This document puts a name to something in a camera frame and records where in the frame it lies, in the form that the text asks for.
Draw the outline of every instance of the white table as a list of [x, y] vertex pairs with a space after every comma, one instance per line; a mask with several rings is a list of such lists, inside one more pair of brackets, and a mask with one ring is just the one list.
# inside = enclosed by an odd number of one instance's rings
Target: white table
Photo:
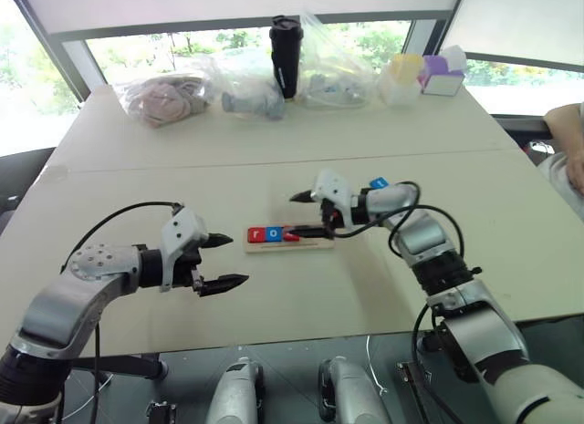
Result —
[[129, 119], [113, 90], [102, 87], [50, 164], [68, 171], [116, 171], [515, 148], [464, 89], [456, 98], [422, 96], [411, 109], [388, 109], [379, 101], [345, 110], [290, 103], [282, 121], [243, 120], [213, 106], [200, 116], [149, 129]]
[[[483, 279], [514, 320], [584, 312], [584, 228], [519, 150], [114, 172], [65, 171], [53, 162], [0, 238], [2, 279], [10, 286], [0, 294], [4, 343], [80, 236], [106, 214], [144, 200], [184, 201], [210, 231], [234, 237], [203, 251], [207, 277], [251, 278], [209, 298], [145, 289], [115, 301], [101, 322], [104, 355], [410, 330], [423, 292], [389, 253], [382, 229], [329, 251], [244, 253], [250, 224], [314, 221], [316, 205], [287, 199], [327, 166], [355, 188], [377, 176], [418, 181], [422, 201], [461, 224], [469, 265], [485, 269]], [[249, 192], [255, 200], [243, 202]], [[164, 209], [131, 212], [95, 240], [153, 246], [168, 217]], [[91, 354], [88, 344], [84, 356]]]

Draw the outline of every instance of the gray floor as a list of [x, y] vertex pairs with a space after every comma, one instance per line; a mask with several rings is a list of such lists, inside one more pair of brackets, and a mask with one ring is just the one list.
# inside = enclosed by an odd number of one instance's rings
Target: gray floor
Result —
[[[526, 327], [523, 332], [533, 361], [552, 366], [576, 383], [584, 384], [582, 317]], [[422, 422], [410, 391], [395, 369], [397, 362], [410, 360], [409, 340], [409, 335], [405, 334], [374, 336], [370, 344], [373, 367], [381, 384], [388, 388], [382, 398], [394, 424]], [[264, 367], [266, 424], [321, 422], [316, 379], [318, 364], [323, 359], [345, 356], [367, 366], [365, 337], [167, 353], [162, 359], [170, 366], [170, 373], [161, 382], [114, 376], [111, 384], [101, 391], [98, 422], [146, 423], [145, 410], [154, 399], [177, 403], [179, 424], [203, 423], [219, 377], [243, 356], [255, 359]], [[424, 364], [433, 373], [434, 387], [464, 422], [495, 422], [480, 389], [457, 380], [441, 354], [425, 356]], [[66, 384], [66, 415], [88, 399], [92, 384], [90, 373], [74, 371], [71, 374]], [[428, 404], [432, 423], [450, 422], [430, 400], [425, 398], [424, 403]], [[87, 423], [90, 411], [91, 405], [65, 422]]]

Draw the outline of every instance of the blue label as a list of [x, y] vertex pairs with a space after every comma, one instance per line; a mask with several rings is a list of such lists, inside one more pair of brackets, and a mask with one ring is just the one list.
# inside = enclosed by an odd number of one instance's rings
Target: blue label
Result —
[[268, 226], [266, 228], [266, 242], [282, 242], [282, 227]]
[[369, 185], [371, 186], [372, 189], [383, 189], [389, 186], [390, 184], [387, 181], [385, 181], [385, 178], [379, 177], [371, 181]]

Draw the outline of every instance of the window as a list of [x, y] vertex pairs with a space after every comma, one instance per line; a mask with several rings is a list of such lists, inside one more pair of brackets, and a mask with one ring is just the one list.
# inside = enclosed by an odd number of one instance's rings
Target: window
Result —
[[13, 0], [0, 0], [0, 156], [57, 146], [77, 100]]
[[584, 100], [584, 73], [468, 61], [466, 88], [491, 114], [543, 115]]
[[[348, 51], [368, 60], [378, 71], [402, 51], [409, 21], [327, 25]], [[88, 40], [109, 83], [188, 68], [190, 57], [229, 48], [261, 47], [271, 51], [269, 27], [206, 30]]]

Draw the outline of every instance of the black water bottle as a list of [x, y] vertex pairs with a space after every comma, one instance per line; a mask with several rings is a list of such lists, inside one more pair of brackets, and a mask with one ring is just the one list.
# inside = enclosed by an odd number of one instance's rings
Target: black water bottle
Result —
[[282, 88], [284, 98], [293, 98], [296, 94], [300, 40], [303, 35], [300, 23], [294, 18], [287, 16], [272, 18], [270, 39], [272, 40], [274, 76]]

